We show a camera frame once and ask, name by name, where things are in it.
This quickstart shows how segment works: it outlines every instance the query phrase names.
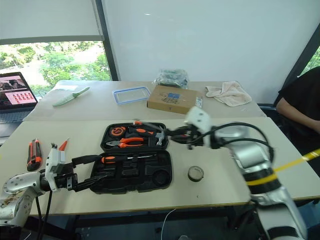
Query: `window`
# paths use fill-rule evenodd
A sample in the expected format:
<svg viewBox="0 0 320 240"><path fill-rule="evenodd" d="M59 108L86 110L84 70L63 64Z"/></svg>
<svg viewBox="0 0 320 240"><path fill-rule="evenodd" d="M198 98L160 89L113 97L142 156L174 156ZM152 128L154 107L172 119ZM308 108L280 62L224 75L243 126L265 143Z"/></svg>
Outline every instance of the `window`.
<svg viewBox="0 0 320 240"><path fill-rule="evenodd" d="M315 67L320 66L320 46L319 48L315 51L315 54L312 56L304 70L302 71L301 75L304 74L305 72L308 72L310 69L313 69Z"/></svg>
<svg viewBox="0 0 320 240"><path fill-rule="evenodd" d="M112 80L101 41L0 45L0 74L10 72L21 72L37 97L60 80Z"/></svg>

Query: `towel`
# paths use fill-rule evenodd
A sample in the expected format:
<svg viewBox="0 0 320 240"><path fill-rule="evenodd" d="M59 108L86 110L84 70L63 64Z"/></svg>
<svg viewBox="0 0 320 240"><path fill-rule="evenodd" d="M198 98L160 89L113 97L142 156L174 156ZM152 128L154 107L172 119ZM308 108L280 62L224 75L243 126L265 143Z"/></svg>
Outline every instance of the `towel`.
<svg viewBox="0 0 320 240"><path fill-rule="evenodd" d="M225 81L222 83L222 87L206 86L205 88L208 91L206 93L207 97L213 97L230 107L236 107L252 101L250 95L236 81Z"/></svg>

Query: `white wall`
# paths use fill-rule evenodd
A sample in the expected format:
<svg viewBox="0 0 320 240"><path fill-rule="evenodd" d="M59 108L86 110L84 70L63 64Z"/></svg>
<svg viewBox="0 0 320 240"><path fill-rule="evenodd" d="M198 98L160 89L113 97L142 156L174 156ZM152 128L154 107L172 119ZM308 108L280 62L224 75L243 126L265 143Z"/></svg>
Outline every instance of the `white wall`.
<svg viewBox="0 0 320 240"><path fill-rule="evenodd" d="M122 81L160 68L191 81L239 81L273 103L320 22L319 0L104 0Z"/></svg>
<svg viewBox="0 0 320 240"><path fill-rule="evenodd" d="M91 0L0 0L0 39L99 35Z"/></svg>

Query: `laptop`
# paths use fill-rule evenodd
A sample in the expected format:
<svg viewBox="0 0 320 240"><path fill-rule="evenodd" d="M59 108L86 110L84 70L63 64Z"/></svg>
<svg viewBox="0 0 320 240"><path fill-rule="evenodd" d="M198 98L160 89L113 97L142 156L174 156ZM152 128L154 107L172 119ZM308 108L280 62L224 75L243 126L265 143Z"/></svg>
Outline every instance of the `laptop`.
<svg viewBox="0 0 320 240"><path fill-rule="evenodd" d="M37 103L21 72L0 74L0 138L9 137Z"/></svg>

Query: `plastic bag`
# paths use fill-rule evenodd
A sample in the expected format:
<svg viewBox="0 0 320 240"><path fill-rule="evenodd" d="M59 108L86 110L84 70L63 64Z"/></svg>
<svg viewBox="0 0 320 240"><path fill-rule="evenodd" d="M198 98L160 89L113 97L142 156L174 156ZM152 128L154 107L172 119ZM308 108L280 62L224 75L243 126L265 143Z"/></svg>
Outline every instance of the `plastic bag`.
<svg viewBox="0 0 320 240"><path fill-rule="evenodd" d="M183 69L160 69L153 84L180 89L188 89L189 77Z"/></svg>

